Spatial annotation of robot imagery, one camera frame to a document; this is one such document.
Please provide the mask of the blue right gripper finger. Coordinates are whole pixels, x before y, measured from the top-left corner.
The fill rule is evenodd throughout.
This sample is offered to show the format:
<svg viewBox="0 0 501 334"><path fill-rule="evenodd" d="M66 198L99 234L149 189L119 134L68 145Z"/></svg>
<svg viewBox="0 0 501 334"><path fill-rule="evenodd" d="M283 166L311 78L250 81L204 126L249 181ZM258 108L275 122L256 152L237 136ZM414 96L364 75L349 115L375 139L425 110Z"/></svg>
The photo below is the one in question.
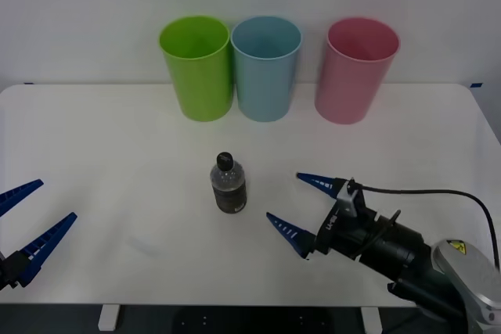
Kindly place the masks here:
<svg viewBox="0 0 501 334"><path fill-rule="evenodd" d="M286 222L271 213L267 213L266 217L302 259L307 259L308 255L315 251L314 234Z"/></svg>
<svg viewBox="0 0 501 334"><path fill-rule="evenodd" d="M333 199L336 199L340 192L347 190L348 181L343 178L329 178L301 172L296 173L296 178L326 193Z"/></svg>

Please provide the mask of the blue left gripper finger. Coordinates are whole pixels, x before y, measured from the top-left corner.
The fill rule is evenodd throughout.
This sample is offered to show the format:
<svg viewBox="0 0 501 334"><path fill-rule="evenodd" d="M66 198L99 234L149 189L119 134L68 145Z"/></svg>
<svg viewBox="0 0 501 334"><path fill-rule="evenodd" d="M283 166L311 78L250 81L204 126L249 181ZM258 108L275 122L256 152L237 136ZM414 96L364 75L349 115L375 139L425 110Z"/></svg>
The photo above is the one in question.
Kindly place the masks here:
<svg viewBox="0 0 501 334"><path fill-rule="evenodd" d="M41 179L30 181L14 189L0 194L0 217L9 212L15 205L27 198L35 190L44 185Z"/></svg>
<svg viewBox="0 0 501 334"><path fill-rule="evenodd" d="M13 254L14 272L13 280L11 281L11 286L13 288L17 285L26 287L32 282L34 277L41 270L41 266L45 263L76 220L76 213L69 213L49 230Z"/></svg>

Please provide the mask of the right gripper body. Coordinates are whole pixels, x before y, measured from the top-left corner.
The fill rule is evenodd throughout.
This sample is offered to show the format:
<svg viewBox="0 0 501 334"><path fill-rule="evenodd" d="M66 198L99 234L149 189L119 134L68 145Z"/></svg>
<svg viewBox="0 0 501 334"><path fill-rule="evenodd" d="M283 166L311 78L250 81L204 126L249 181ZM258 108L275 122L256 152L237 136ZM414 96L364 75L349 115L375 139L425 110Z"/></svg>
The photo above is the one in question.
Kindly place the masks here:
<svg viewBox="0 0 501 334"><path fill-rule="evenodd" d="M320 226L315 237L314 250L328 254L330 250L354 260L382 239L393 225L393 218L381 217L368 208L364 201L354 204L355 216L338 200Z"/></svg>

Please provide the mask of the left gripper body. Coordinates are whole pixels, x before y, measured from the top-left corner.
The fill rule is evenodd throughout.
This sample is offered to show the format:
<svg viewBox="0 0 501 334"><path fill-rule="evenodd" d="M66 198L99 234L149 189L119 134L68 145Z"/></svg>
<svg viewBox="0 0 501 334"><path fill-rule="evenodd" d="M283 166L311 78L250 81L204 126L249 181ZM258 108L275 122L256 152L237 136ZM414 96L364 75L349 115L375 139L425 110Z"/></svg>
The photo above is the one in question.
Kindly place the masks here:
<svg viewBox="0 0 501 334"><path fill-rule="evenodd" d="M10 259L0 253L0 290L12 282Z"/></svg>

